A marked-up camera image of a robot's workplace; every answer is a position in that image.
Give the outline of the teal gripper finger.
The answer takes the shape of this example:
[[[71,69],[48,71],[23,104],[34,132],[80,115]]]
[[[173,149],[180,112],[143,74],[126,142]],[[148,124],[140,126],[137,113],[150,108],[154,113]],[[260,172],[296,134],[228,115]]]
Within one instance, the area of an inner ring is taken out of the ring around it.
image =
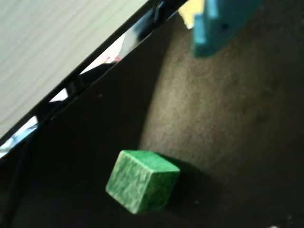
[[[259,6],[258,0],[206,0],[194,16],[192,51],[209,57],[222,49]]]

